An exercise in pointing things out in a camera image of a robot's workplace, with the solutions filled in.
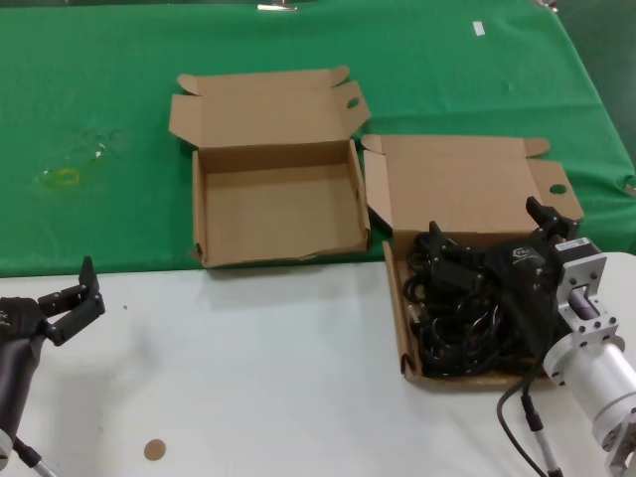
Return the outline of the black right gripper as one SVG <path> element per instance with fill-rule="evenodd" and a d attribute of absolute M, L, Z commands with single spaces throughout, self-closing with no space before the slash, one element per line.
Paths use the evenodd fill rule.
<path fill-rule="evenodd" d="M 534 196 L 527 199 L 526 211 L 537 227 L 525 235 L 496 235 L 486 251 L 457 244 L 431 221 L 430 277 L 435 285 L 481 293 L 488 278 L 486 265 L 500 285 L 505 314 L 512 318 L 531 353 L 542 357 L 553 345 L 558 328 L 555 245 L 576 239 L 579 223 L 542 205 Z"/>

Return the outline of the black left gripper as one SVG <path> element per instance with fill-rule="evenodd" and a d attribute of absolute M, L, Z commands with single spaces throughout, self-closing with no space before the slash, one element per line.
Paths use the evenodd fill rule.
<path fill-rule="evenodd" d="M 55 323 L 50 317 L 62 314 Z M 80 331 L 105 313 L 100 285 L 92 258 L 83 259 L 79 283 L 70 288 L 39 298 L 3 297 L 1 299 L 1 345 L 20 340 L 44 339 L 48 337 L 62 346 Z"/>

